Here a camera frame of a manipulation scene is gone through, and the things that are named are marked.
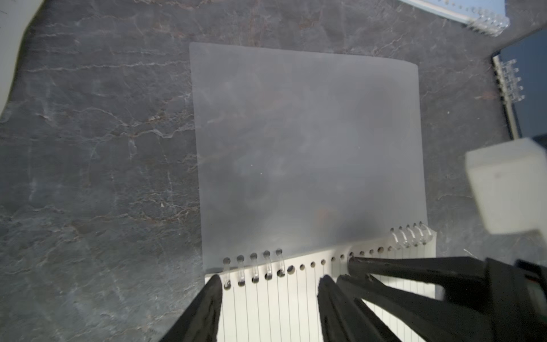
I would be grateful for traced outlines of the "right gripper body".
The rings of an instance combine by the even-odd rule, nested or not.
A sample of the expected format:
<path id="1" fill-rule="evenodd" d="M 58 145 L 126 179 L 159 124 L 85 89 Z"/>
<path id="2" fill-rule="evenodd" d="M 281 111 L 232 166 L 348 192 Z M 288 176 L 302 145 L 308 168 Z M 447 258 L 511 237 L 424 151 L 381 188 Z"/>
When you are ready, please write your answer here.
<path id="1" fill-rule="evenodd" d="M 482 341 L 546 340 L 546 268 L 518 259 L 484 262 L 487 304 Z"/>

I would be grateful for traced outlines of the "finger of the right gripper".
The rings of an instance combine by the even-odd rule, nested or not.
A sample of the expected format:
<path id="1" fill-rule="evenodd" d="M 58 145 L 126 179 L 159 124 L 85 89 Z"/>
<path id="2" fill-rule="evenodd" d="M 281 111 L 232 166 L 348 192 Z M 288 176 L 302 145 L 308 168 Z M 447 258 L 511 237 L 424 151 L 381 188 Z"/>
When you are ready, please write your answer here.
<path id="1" fill-rule="evenodd" d="M 491 321 L 464 306 L 348 275 L 336 281 L 350 298 L 364 299 L 396 316 L 425 341 L 493 341 Z"/>
<path id="2" fill-rule="evenodd" d="M 423 259 L 352 257 L 350 276 L 376 274 L 441 286 L 443 300 L 481 308 L 487 300 L 486 263 L 470 256 Z"/>

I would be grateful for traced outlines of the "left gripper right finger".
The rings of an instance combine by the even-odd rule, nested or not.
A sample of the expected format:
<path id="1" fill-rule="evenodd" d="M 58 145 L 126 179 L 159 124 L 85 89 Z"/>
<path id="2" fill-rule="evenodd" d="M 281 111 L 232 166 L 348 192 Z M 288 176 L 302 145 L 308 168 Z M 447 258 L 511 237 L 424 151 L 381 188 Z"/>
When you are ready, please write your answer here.
<path id="1" fill-rule="evenodd" d="M 324 341 L 399 341 L 360 299 L 350 299 L 333 279 L 319 281 L 318 305 Z"/>

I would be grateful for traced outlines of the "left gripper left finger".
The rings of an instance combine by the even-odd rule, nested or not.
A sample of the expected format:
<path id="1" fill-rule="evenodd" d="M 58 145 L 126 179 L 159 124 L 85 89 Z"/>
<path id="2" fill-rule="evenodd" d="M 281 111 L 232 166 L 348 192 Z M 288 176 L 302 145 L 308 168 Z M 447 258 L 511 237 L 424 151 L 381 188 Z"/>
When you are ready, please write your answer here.
<path id="1" fill-rule="evenodd" d="M 221 278 L 214 275 L 160 342 L 217 341 L 222 296 Z"/>

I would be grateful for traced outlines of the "white lined spiral notebook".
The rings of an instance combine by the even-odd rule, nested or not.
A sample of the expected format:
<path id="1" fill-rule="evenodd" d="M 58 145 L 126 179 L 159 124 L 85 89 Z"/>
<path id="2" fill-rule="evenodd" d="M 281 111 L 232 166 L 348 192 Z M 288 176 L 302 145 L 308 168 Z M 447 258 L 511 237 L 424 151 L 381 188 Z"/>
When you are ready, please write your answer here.
<path id="1" fill-rule="evenodd" d="M 417 65 L 208 43 L 189 59 L 219 341 L 321 341 L 322 277 L 436 255 Z"/>

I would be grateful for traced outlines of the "dark blue notebook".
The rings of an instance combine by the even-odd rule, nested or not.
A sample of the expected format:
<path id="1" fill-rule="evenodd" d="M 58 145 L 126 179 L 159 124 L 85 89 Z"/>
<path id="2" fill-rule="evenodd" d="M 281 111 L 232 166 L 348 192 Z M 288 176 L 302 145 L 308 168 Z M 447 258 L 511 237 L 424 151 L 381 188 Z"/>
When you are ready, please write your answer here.
<path id="1" fill-rule="evenodd" d="M 546 137 L 546 27 L 492 56 L 512 139 Z"/>

